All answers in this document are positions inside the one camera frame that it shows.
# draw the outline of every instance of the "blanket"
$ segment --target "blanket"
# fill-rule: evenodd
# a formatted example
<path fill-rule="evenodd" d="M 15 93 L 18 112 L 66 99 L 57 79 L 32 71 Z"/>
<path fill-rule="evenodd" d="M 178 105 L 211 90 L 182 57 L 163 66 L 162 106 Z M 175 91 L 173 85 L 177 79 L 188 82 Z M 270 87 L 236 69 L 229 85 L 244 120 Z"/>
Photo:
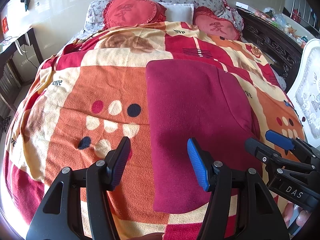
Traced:
<path fill-rule="evenodd" d="M 116 148 L 122 136 L 128 136 L 132 150 L 121 183 L 108 192 L 121 239 L 152 232 L 165 232 L 165 240 L 196 239 L 207 204 L 184 214 L 153 210 L 145 67 L 162 59 L 214 63 L 233 74 L 257 116 L 260 140 L 270 147 L 280 151 L 266 141 L 269 129 L 304 138 L 292 104 L 254 45 L 207 35 L 183 22 L 112 28 L 85 42 L 75 41 L 45 60 L 9 127 L 4 177 L 26 222 L 30 223 L 63 167 L 89 167 Z M 294 159 L 291 153 L 280 153 Z M 82 190 L 84 231 L 90 236 L 85 196 Z M 235 214 L 236 195 L 231 198 L 231 222 Z M 229 226 L 226 235 L 232 233 Z"/>
<path fill-rule="evenodd" d="M 260 138 L 258 120 L 234 75 L 204 62 L 167 59 L 148 63 L 146 82 L 155 211 L 187 213 L 209 202 L 211 192 L 199 186 L 188 157 L 191 137 L 223 165 L 255 168 L 262 176 L 261 162 L 244 148 L 248 138 Z"/>

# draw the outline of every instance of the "human hand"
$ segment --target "human hand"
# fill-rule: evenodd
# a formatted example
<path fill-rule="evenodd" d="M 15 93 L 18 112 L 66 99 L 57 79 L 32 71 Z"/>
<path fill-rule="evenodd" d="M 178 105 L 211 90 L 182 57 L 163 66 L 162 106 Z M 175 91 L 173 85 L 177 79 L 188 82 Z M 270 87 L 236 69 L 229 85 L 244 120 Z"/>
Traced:
<path fill-rule="evenodd" d="M 289 201 L 287 203 L 283 213 L 282 213 L 282 217 L 283 217 L 284 222 L 287 227 L 289 226 L 290 219 L 292 218 L 293 212 L 296 209 L 298 209 L 298 211 L 299 211 L 299 215 L 296 219 L 296 223 L 299 227 L 302 227 L 311 215 L 311 212 L 304 210 L 301 207 L 299 207 Z"/>
<path fill-rule="evenodd" d="M 140 237 L 130 238 L 128 240 L 162 240 L 164 233 L 151 233 Z"/>

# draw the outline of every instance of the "white pillow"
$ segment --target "white pillow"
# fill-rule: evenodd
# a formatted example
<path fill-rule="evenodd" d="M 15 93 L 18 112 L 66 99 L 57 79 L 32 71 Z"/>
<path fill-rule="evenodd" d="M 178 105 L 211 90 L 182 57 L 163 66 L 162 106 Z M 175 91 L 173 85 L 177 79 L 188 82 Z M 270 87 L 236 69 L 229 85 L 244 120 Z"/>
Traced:
<path fill-rule="evenodd" d="M 167 3 L 160 2 L 161 5 L 167 8 L 165 16 L 168 22 L 186 22 L 192 24 L 193 20 L 193 3 Z"/>

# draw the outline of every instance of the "plastic bag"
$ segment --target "plastic bag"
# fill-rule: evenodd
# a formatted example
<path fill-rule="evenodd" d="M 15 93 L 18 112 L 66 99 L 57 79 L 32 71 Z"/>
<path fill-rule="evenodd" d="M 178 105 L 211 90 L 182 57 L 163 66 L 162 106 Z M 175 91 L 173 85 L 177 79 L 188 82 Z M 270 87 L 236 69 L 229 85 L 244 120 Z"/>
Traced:
<path fill-rule="evenodd" d="M 266 7 L 266 8 L 264 8 L 263 9 L 263 12 L 264 13 L 266 13 L 266 12 L 269 12 L 271 10 L 271 12 L 274 14 L 276 11 L 273 9 L 273 8 L 271 8 L 271 7 Z"/>
<path fill-rule="evenodd" d="M 275 14 L 273 17 L 276 19 L 276 22 L 280 24 L 283 28 L 287 25 L 287 21 L 282 16 L 282 14 Z"/>

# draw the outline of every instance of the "folded towel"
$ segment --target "folded towel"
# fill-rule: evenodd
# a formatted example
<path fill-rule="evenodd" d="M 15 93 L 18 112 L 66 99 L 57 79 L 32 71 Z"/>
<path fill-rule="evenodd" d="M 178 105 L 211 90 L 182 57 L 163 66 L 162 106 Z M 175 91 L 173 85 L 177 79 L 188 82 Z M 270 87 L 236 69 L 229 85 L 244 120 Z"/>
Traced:
<path fill-rule="evenodd" d="M 230 168 L 262 175 L 261 163 L 244 150 L 247 138 L 260 138 L 258 121 L 231 73 L 199 61 L 158 60 L 147 64 L 146 80 L 155 211 L 186 213 L 209 201 L 188 157 L 190 137 Z"/>

